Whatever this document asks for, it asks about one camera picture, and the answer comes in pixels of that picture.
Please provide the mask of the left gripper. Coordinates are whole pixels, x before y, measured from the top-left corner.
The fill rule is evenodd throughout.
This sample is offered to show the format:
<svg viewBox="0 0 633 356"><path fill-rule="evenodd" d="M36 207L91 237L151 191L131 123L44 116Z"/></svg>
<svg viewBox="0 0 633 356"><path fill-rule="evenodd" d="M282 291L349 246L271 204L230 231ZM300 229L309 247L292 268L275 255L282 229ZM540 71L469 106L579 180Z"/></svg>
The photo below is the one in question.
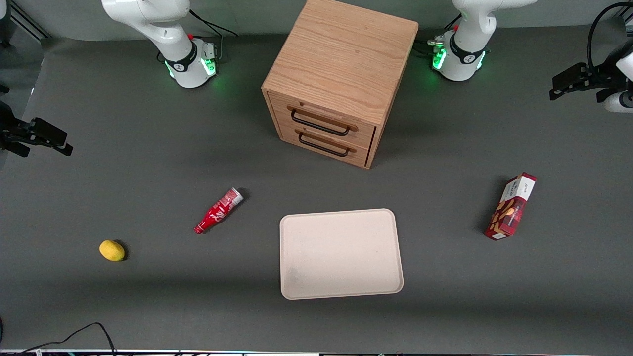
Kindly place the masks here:
<svg viewBox="0 0 633 356"><path fill-rule="evenodd" d="M552 77L549 100L554 101L563 95L586 89L621 92L622 73L615 63L601 63L599 65L576 63Z"/></svg>

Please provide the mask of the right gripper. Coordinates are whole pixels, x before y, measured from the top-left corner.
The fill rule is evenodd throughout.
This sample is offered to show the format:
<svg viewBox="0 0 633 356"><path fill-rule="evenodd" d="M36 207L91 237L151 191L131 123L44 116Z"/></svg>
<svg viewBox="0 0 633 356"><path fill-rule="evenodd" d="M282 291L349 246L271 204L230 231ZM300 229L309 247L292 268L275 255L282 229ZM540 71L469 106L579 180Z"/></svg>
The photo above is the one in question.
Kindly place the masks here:
<svg viewBox="0 0 633 356"><path fill-rule="evenodd" d="M2 145L9 144L7 139L9 136L16 136L19 142L33 145L30 139L33 135L36 139L49 144L50 148L62 155L71 156L73 152L73 146L66 144L66 131L41 118L34 118L30 121L18 119L10 106L2 101L0 102L0 131Z"/></svg>

